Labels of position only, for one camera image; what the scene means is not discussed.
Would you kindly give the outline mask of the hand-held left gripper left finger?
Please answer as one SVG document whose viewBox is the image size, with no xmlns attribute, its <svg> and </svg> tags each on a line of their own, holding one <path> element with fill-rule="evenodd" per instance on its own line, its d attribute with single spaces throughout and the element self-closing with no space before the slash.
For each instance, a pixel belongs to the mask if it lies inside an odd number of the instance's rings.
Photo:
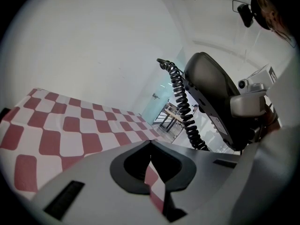
<svg viewBox="0 0 300 225">
<path fill-rule="evenodd" d="M 89 155 L 48 182 L 33 198 L 55 225 L 166 225 L 145 183 L 152 141 Z"/>
</svg>

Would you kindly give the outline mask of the person's right hand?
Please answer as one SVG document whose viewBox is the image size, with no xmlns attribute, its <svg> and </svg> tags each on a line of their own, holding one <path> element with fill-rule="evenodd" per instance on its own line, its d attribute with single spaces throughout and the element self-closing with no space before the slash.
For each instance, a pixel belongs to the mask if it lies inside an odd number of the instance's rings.
<svg viewBox="0 0 300 225">
<path fill-rule="evenodd" d="M 267 133 L 271 133 L 281 128 L 277 112 L 272 103 L 270 105 L 266 105 L 263 119 Z"/>
</svg>

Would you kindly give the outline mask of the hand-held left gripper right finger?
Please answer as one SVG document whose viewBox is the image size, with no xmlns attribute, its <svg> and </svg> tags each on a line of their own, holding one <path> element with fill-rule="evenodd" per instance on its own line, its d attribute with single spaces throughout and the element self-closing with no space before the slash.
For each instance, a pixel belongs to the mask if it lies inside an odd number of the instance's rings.
<svg viewBox="0 0 300 225">
<path fill-rule="evenodd" d="M 163 212 L 150 222 L 233 222 L 230 179 L 241 157 L 151 141 L 151 162 L 164 182 Z"/>
</svg>

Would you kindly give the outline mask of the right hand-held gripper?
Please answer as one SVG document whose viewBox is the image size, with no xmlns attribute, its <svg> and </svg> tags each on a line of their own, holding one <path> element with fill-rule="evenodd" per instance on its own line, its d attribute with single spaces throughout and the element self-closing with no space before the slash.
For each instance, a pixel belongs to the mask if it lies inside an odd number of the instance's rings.
<svg viewBox="0 0 300 225">
<path fill-rule="evenodd" d="M 264 124 L 266 92 L 276 82 L 276 74 L 270 65 L 255 71 L 249 77 L 238 81 L 239 95 L 230 99 L 230 110 L 233 117 L 251 118 L 247 133 L 249 143 L 256 143 L 266 135 Z"/>
</svg>

